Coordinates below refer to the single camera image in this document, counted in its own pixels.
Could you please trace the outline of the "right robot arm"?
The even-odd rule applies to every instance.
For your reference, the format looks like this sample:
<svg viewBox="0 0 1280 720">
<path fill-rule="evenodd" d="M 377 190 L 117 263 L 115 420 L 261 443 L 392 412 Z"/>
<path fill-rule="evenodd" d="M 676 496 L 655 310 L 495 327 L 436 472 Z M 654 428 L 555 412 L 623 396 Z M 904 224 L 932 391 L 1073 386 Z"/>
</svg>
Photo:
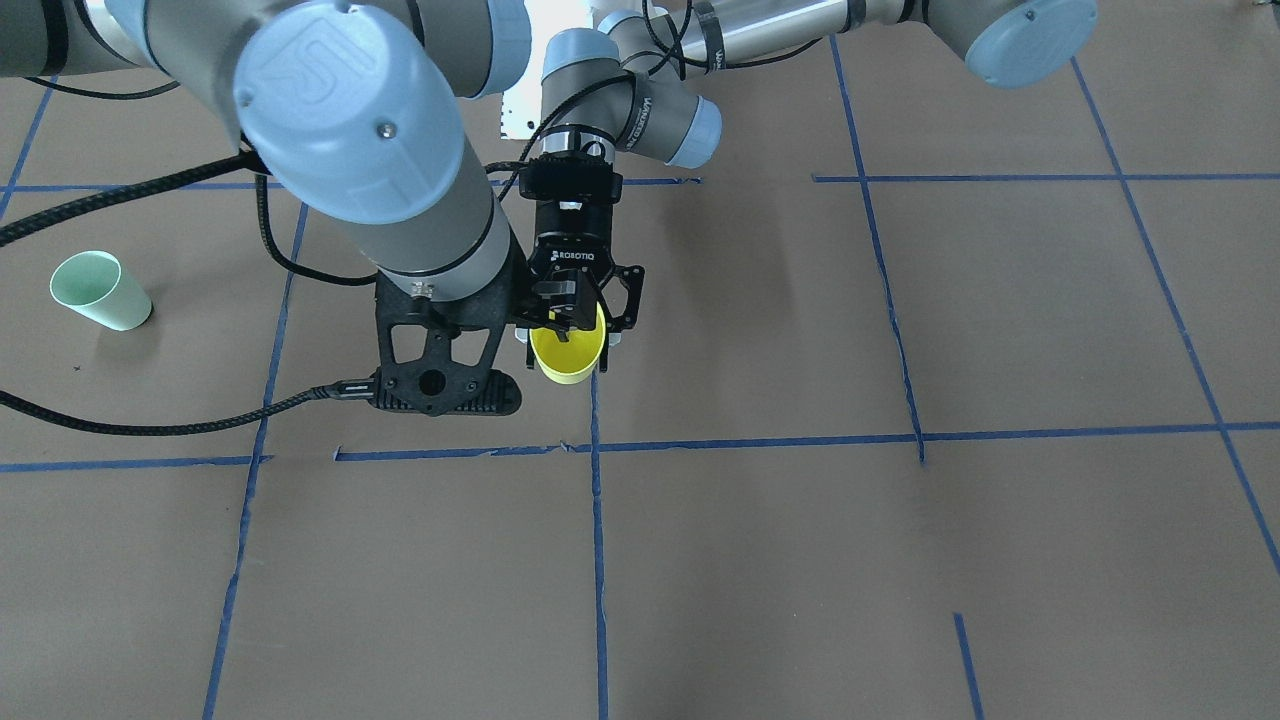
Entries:
<svg viewBox="0 0 1280 720">
<path fill-rule="evenodd" d="M 406 293 L 467 299 L 512 231 L 458 100 L 511 88 L 521 1 L 5 1 L 5 77 L 152 68 Z"/>
</svg>

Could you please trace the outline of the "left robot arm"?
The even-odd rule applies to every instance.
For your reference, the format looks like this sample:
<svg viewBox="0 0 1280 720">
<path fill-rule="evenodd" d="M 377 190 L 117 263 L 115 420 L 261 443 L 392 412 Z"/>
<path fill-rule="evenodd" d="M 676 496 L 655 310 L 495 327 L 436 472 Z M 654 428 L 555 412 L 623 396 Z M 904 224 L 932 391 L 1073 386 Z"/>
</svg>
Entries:
<svg viewBox="0 0 1280 720">
<path fill-rule="evenodd" d="M 868 23 L 928 27 L 988 86 L 1021 88 L 1088 42 L 1094 1 L 687 1 L 616 10 L 553 36 L 541 59 L 541 108 L 509 178 L 538 206 L 530 268 L 539 305 L 516 323 L 526 363 L 561 384 L 604 370 L 637 319 L 644 270 L 611 254 L 620 154 L 705 165 L 723 118 L 686 79 L 764 67 Z"/>
</svg>

